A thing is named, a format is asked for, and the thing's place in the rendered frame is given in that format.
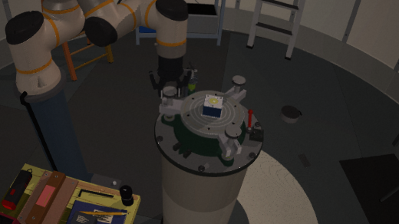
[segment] yellow pencil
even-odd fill
[[[88,215],[105,215],[105,216],[124,216],[127,215],[127,213],[123,213],[123,212],[83,212],[84,214],[88,214]]]

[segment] ladder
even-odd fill
[[[278,6],[281,8],[286,8],[288,10],[291,10],[292,13],[295,13],[295,20],[294,20],[294,26],[292,28],[292,31],[285,30],[282,28],[277,28],[275,26],[267,25],[267,24],[259,22],[260,11],[262,9],[263,3]],[[294,50],[296,36],[298,34],[299,25],[301,24],[301,17],[302,17],[304,6],[305,6],[305,0],[299,0],[298,6],[290,5],[290,4],[287,4],[284,2],[278,2],[275,0],[256,0],[255,11],[253,12],[253,18],[252,18],[252,24],[251,24],[251,31],[249,32],[248,44],[246,45],[246,47],[249,49],[253,49],[253,42],[255,40],[256,28],[262,28],[267,31],[273,31],[275,33],[279,33],[281,35],[289,37],[289,48],[287,50],[287,53],[285,54],[285,59],[291,60],[291,54],[292,54],[292,51]]]

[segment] orange ring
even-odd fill
[[[136,15],[134,14],[133,9],[131,7],[129,7],[129,5],[126,5],[124,3],[120,3],[119,5],[123,5],[124,7],[129,9],[130,13],[132,14],[133,19],[134,19],[134,26],[133,26],[133,29],[132,29],[132,31],[133,31],[136,28]]]
[[[21,74],[33,74],[33,73],[42,71],[43,69],[47,68],[48,65],[51,64],[51,61],[53,61],[53,58],[50,58],[50,61],[48,61],[47,64],[41,66],[40,68],[36,68],[36,69],[34,69],[34,70],[22,71],[22,70],[17,69],[16,67],[15,67],[15,69],[17,70],[17,72],[19,72],[19,73],[21,73]]]
[[[50,18],[50,16],[46,15],[45,13],[42,13],[43,16],[46,17],[46,19],[50,22],[51,26],[54,29],[55,32],[55,37],[57,38],[57,44],[55,45],[55,48],[60,44],[60,34],[58,33],[57,26],[55,25],[54,21]]]
[[[150,26],[148,25],[148,14],[150,13],[151,6],[153,6],[153,3],[155,3],[156,1],[157,1],[157,0],[153,0],[153,1],[148,5],[147,10],[146,10],[145,21],[146,21],[146,25],[147,25],[148,28],[150,28]]]
[[[97,11],[100,8],[103,8],[105,5],[108,5],[110,3],[114,2],[114,0],[108,0],[106,2],[103,2],[99,5],[97,5],[96,7],[92,8],[91,10],[89,10],[89,12],[84,13],[84,17],[86,18],[87,16],[89,16],[91,13]]]
[[[68,13],[68,12],[73,12],[76,9],[79,8],[79,5],[76,5],[73,8],[69,8],[69,9],[65,9],[65,10],[60,10],[60,11],[54,11],[54,10],[50,10],[50,9],[46,9],[45,7],[43,7],[43,10],[48,12],[48,13],[52,13],[52,14],[64,14],[64,13]]]
[[[181,41],[178,43],[165,43],[165,42],[158,40],[158,38],[156,38],[156,40],[157,40],[158,44],[161,44],[162,46],[167,46],[167,47],[177,47],[177,46],[183,45],[184,43],[187,42],[187,39],[184,39],[184,41]]]

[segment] blue and white cube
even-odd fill
[[[222,116],[223,97],[205,95],[203,116],[220,118]]]

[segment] curved wall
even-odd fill
[[[201,4],[214,4],[213,0],[197,1]],[[294,2],[280,1],[289,4]],[[399,1],[361,0],[347,43],[344,43],[342,39],[355,1],[306,0],[295,47],[350,71],[399,103],[399,77],[393,71],[399,59],[399,14],[396,13],[399,11]],[[40,1],[37,4],[8,2],[13,16],[40,8]],[[223,29],[248,34],[255,3],[256,0],[226,0]],[[7,20],[2,4],[0,12],[0,68],[3,68],[12,63],[12,58],[5,40],[4,28]],[[289,22],[290,11],[263,4],[261,13],[260,22],[292,29]],[[256,35],[284,44],[289,42],[287,37],[263,30],[258,30]]]

